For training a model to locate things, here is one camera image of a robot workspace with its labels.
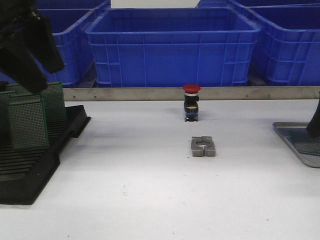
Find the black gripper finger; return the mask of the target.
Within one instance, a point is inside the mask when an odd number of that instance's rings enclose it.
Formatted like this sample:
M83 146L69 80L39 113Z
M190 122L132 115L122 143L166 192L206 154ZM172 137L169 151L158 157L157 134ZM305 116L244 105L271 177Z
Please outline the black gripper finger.
M315 113L306 127L306 131L312 139L320 136L320 102L318 102Z

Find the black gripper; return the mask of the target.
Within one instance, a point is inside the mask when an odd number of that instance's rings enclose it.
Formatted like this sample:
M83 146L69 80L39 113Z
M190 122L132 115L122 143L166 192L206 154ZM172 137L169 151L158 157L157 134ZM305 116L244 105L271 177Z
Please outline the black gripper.
M0 2L0 71L33 94L44 91L48 84L31 54L51 74L65 67L50 19L40 15L36 3L35 0ZM22 29L26 46L9 39L18 29Z

